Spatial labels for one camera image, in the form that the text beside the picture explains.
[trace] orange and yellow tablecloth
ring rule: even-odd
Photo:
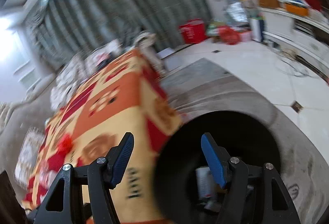
[[[161,148],[182,122],[168,106],[157,78],[139,50],[133,49],[81,85],[47,125],[24,207],[34,209],[46,195],[47,189],[39,184],[42,163],[46,161],[49,170],[56,172],[65,163],[88,165],[131,132],[132,156],[121,184],[111,190],[118,217],[121,223],[165,223],[155,206],[153,171]],[[73,140],[73,148],[65,156],[57,153],[64,134]],[[83,186],[83,200],[89,202],[87,186]]]

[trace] gray curtain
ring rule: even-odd
[[[211,18],[205,0],[40,0],[26,19],[33,46],[54,69],[80,52],[119,38],[130,46],[142,29],[157,34],[156,50],[183,44],[178,27]]]

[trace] rug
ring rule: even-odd
[[[161,82],[168,102],[188,122],[213,111],[237,111],[264,124],[281,156],[281,177],[302,224],[316,223],[329,204],[329,167],[280,110],[219,65],[202,58]]]

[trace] floor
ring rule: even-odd
[[[284,58],[309,75],[297,77],[269,47],[254,41],[230,46],[209,39],[175,55],[182,65],[171,73],[205,57],[250,85],[291,119],[329,164],[329,86],[314,72]],[[291,108],[294,101],[303,107],[299,113]]]

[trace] metal screw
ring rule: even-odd
[[[237,164],[237,163],[239,163],[240,160],[237,157],[231,157],[230,161],[231,161],[231,163]]]
[[[269,170],[272,170],[274,168],[274,166],[271,163],[266,163],[265,167]]]
[[[98,164],[104,164],[105,161],[106,161],[105,157],[99,157],[99,158],[97,158],[97,163]]]
[[[70,169],[71,169],[71,165],[70,164],[63,165],[63,170],[64,171],[67,171],[67,170],[70,170]]]

